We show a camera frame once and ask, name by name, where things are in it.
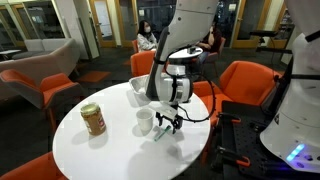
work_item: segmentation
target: white mug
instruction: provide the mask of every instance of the white mug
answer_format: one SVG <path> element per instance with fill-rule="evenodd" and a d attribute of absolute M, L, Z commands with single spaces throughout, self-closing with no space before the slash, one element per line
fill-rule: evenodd
<path fill-rule="evenodd" d="M 153 127 L 153 112 L 151 109 L 140 109 L 137 114 L 138 125 L 142 131 L 150 131 Z"/>

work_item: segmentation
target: blue light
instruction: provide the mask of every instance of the blue light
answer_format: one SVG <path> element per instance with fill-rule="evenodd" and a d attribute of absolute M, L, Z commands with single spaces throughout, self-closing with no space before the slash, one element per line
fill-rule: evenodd
<path fill-rule="evenodd" d="M 296 157 L 296 155 L 298 155 L 302 151 L 303 148 L 304 148 L 304 144 L 300 144 L 299 146 L 297 146 L 291 152 L 291 154 L 287 157 L 287 161 L 292 161 L 294 159 L 294 157 Z"/>

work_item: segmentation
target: orange chair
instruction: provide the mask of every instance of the orange chair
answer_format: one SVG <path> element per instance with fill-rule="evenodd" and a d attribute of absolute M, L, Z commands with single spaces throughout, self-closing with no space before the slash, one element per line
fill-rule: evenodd
<path fill-rule="evenodd" d="M 83 96 L 81 85 L 72 82 L 63 73 L 44 78 L 40 87 L 31 78 L 14 69 L 2 71 L 0 79 L 34 106 L 46 110 L 53 132 L 57 128 L 53 109 L 68 98 Z"/>
<path fill-rule="evenodd" d="M 138 52 L 139 52 L 139 49 L 138 49 L 138 41 L 137 41 L 137 40 L 133 40 L 133 41 L 132 41 L 132 47 L 133 47 L 134 53 L 138 53 Z"/>
<path fill-rule="evenodd" d="M 131 56 L 131 73 L 133 77 L 150 73 L 155 51 L 143 51 Z"/>
<path fill-rule="evenodd" d="M 219 51 L 218 52 L 214 52 L 214 53 L 210 53 L 208 55 L 208 57 L 206 58 L 206 60 L 204 61 L 205 64 L 213 64 L 217 77 L 219 77 L 219 76 L 218 76 L 216 61 L 221 57 L 222 50 L 223 50 L 225 42 L 226 42 L 226 39 L 222 37 L 221 38 L 221 44 L 220 44 L 220 47 L 219 47 Z"/>
<path fill-rule="evenodd" d="M 234 61 L 222 73 L 220 88 L 214 85 L 216 98 L 215 112 L 210 118 L 211 126 L 217 123 L 217 114 L 222 111 L 222 101 L 233 101 L 250 105 L 261 105 L 275 86 L 274 76 L 279 73 L 272 69 L 247 61 Z M 208 111 L 212 109 L 212 94 L 210 85 L 206 81 L 193 83 L 194 93 L 200 97 Z M 201 162 L 205 163 L 211 144 L 209 138 L 202 153 Z"/>
<path fill-rule="evenodd" d="M 44 154 L 0 177 L 0 180 L 67 180 L 54 162 L 52 152 Z"/>

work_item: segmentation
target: jar lid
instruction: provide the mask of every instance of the jar lid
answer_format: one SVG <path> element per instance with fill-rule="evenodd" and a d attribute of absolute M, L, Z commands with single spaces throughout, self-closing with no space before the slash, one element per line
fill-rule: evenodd
<path fill-rule="evenodd" d="M 87 105 L 82 106 L 81 114 L 91 115 L 96 113 L 97 110 L 99 110 L 99 105 L 97 103 L 89 103 Z"/>

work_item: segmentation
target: marker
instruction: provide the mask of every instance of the marker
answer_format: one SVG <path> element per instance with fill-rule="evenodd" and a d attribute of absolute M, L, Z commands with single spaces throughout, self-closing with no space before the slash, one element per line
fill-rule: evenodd
<path fill-rule="evenodd" d="M 170 129 L 171 129 L 171 126 L 168 125 L 168 126 L 166 127 L 166 129 L 165 129 L 158 137 L 154 138 L 154 141 L 157 142 L 157 141 L 158 141 L 166 132 L 168 132 Z"/>

